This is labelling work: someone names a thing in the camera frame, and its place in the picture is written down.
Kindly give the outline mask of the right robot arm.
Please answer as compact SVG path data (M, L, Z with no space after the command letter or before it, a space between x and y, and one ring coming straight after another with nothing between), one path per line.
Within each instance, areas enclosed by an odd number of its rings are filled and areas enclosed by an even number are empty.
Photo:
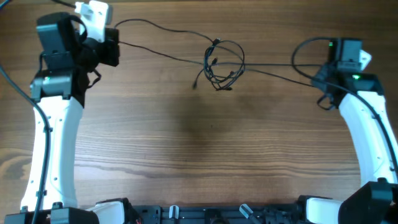
M302 196L306 223L397 223L397 140L386 111L384 89L377 75L365 73L371 56L360 39L325 37L328 59L310 79L337 109L351 135L359 162L361 186L344 201Z

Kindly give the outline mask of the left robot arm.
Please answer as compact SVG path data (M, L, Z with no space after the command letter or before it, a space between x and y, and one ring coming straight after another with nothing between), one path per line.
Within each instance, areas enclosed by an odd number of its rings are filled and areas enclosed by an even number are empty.
M29 182L19 213L6 223L134 223L126 198L80 209L74 187L75 144L99 64L119 63L119 32L108 12L56 12L37 20L43 51L26 100L35 113L35 140Z

